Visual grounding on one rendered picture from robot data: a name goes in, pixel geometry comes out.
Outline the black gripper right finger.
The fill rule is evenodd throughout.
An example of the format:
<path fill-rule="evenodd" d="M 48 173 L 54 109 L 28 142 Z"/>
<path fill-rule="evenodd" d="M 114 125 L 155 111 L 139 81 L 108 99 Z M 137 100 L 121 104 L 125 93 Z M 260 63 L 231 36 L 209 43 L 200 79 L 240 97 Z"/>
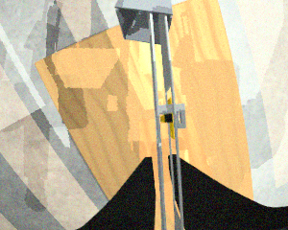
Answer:
<path fill-rule="evenodd" d="M 268 207 L 180 157 L 183 230 L 288 230 L 288 206 Z"/>

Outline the wooden board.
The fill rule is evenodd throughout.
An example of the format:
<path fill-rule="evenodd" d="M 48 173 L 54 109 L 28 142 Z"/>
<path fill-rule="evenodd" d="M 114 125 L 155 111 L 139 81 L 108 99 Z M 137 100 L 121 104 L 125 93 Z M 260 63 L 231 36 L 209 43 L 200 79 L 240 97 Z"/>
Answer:
<path fill-rule="evenodd" d="M 235 66 L 218 0 L 172 5 L 176 104 L 185 103 L 179 157 L 254 200 Z M 160 226 L 151 43 L 126 41 L 120 24 L 34 62 L 90 172 L 110 200 L 145 157 L 153 158 Z M 160 123 L 167 230 L 175 230 L 168 124 Z"/>

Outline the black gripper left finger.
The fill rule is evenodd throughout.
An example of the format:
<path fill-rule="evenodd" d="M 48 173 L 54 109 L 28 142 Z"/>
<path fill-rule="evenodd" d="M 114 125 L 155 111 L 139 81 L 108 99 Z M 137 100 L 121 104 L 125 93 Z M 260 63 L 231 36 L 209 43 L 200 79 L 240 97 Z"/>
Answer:
<path fill-rule="evenodd" d="M 155 230 L 153 158 L 145 157 L 102 210 L 76 230 Z"/>

